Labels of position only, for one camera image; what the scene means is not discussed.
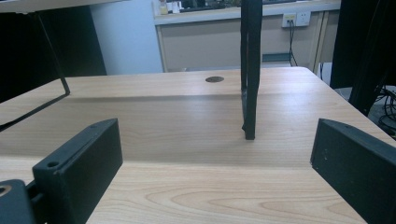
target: screw hole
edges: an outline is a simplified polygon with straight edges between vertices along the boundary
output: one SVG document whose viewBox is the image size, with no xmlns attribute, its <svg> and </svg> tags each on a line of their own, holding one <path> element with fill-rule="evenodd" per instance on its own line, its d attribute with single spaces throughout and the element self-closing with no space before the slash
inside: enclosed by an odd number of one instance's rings
<svg viewBox="0 0 396 224">
<path fill-rule="evenodd" d="M 50 168 L 50 167 L 57 166 L 58 164 L 59 164 L 59 162 L 57 162 L 57 161 L 52 161 L 52 162 L 49 162 L 49 163 L 47 164 L 47 166 Z"/>
<path fill-rule="evenodd" d="M 221 82 L 222 80 L 224 80 L 224 77 L 209 77 L 205 79 L 207 82 Z"/>
</svg>

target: black cable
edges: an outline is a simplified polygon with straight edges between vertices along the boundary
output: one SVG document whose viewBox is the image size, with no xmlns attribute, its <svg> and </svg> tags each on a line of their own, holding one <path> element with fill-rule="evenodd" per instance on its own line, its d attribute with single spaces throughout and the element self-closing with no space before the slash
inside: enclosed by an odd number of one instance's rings
<svg viewBox="0 0 396 224">
<path fill-rule="evenodd" d="M 323 63 L 320 63 L 319 71 L 320 71 L 320 79 L 323 80 Z"/>
<path fill-rule="evenodd" d="M 379 101 L 384 98 L 385 98 L 385 103 L 383 105 L 383 109 L 385 115 L 381 116 L 378 119 L 378 125 L 386 133 L 388 133 L 392 137 L 395 137 L 394 135 L 396 133 L 396 127 L 389 125 L 389 121 L 396 122 L 396 104 L 395 104 L 396 94 L 392 91 L 388 91 L 386 86 L 384 86 L 384 88 L 379 93 L 376 101 Z"/>
<path fill-rule="evenodd" d="M 296 59 L 293 54 L 293 38 L 294 38 L 294 21 L 289 21 L 289 28 L 290 28 L 290 48 L 289 48 L 289 56 L 290 56 L 290 66 L 293 66 L 291 59 L 293 59 L 295 66 L 298 66 Z"/>
</svg>

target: wall outlet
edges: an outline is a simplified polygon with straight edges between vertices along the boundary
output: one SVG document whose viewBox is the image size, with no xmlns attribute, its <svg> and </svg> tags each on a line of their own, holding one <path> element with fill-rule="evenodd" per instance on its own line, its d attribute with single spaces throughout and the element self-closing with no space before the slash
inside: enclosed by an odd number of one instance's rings
<svg viewBox="0 0 396 224">
<path fill-rule="evenodd" d="M 294 24 L 296 26 L 308 26 L 310 20 L 311 12 L 298 12 L 296 22 Z"/>
<path fill-rule="evenodd" d="M 293 21 L 296 24 L 296 13 L 285 13 L 283 14 L 282 27 L 290 27 L 290 22 Z"/>
</svg>

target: wood grain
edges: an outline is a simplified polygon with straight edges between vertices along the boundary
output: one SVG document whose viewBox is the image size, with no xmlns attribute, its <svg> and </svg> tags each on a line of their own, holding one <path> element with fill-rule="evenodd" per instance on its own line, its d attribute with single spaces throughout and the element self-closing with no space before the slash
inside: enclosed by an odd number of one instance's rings
<svg viewBox="0 0 396 224">
<path fill-rule="evenodd" d="M 0 134 L 0 179 L 31 181 L 73 135 L 118 118 L 124 164 L 90 223 L 362 223 L 310 166 L 318 118 L 395 146 L 305 68 L 262 69 L 254 141 L 241 130 L 237 70 L 67 80 L 69 97 Z M 57 85 L 0 106 L 1 120 Z"/>
</svg>

